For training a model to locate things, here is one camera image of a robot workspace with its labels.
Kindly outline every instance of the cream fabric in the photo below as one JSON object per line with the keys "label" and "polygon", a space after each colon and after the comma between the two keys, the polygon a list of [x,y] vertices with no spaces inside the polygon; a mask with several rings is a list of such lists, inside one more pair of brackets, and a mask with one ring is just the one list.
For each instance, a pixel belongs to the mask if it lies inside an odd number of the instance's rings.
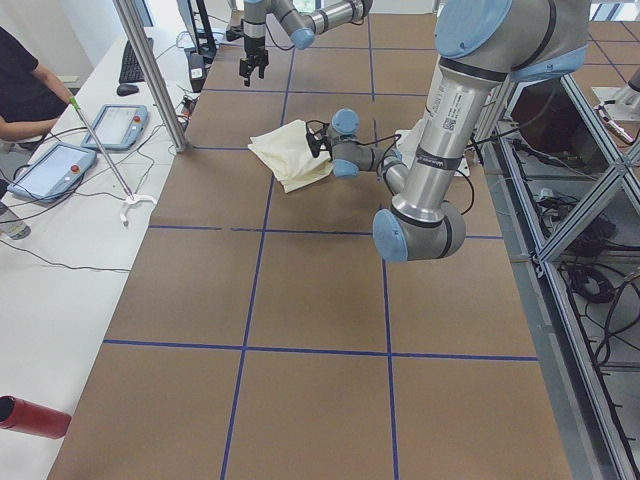
{"label": "cream fabric", "polygon": [[271,169],[285,193],[316,182],[331,173],[329,154],[321,152],[313,158],[307,146],[306,126],[294,120],[273,132],[251,137],[249,150]]}

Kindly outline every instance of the red cylinder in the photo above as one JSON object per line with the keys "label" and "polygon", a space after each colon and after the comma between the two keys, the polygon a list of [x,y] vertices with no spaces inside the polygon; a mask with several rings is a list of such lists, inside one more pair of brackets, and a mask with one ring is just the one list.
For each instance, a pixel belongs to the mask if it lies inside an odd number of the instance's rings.
{"label": "red cylinder", "polygon": [[47,438],[64,437],[71,415],[11,396],[0,397],[0,428]]}

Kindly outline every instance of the person's arm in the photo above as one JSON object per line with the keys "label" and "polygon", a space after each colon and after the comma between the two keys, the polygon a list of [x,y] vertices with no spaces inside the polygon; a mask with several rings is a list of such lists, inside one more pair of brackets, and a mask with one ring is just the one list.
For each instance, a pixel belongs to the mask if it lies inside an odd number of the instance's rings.
{"label": "person's arm", "polygon": [[15,142],[48,133],[58,121],[57,118],[41,122],[7,122],[0,116],[0,139]]}
{"label": "person's arm", "polygon": [[64,103],[69,103],[69,98],[72,96],[69,89],[64,83],[62,83],[55,73],[42,65],[42,63],[38,62],[38,66],[33,72],[31,72],[31,75],[44,83],[49,90],[55,93],[56,96]]}

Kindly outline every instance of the person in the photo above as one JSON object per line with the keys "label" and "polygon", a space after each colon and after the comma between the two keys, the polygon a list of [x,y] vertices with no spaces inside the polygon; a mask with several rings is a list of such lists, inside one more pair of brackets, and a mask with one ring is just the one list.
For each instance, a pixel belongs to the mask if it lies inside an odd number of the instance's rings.
{"label": "person", "polygon": [[48,133],[70,97],[64,83],[0,27],[0,139],[16,142]]}

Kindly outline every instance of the blue joint cap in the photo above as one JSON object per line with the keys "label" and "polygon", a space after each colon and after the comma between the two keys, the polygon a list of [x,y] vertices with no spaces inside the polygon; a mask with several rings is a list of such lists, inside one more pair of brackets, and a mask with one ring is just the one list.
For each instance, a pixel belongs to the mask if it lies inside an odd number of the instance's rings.
{"label": "blue joint cap", "polygon": [[584,45],[558,57],[516,70],[511,73],[511,80],[514,82],[534,82],[561,77],[567,73],[575,72],[584,64],[586,58],[587,46]]}
{"label": "blue joint cap", "polygon": [[300,28],[291,34],[291,41],[299,50],[310,47],[316,39],[316,34],[310,28]]}
{"label": "blue joint cap", "polygon": [[340,159],[333,161],[333,174],[338,178],[354,178],[358,173],[360,169],[353,162]]}
{"label": "blue joint cap", "polygon": [[498,31],[513,0],[447,2],[436,24],[436,48],[445,58],[470,55]]}
{"label": "blue joint cap", "polygon": [[360,117],[353,110],[343,108],[335,113],[331,126],[340,135],[354,135],[360,127]]}
{"label": "blue joint cap", "polygon": [[406,262],[409,250],[400,222],[389,210],[380,210],[373,218],[373,241],[378,253],[388,262]]}

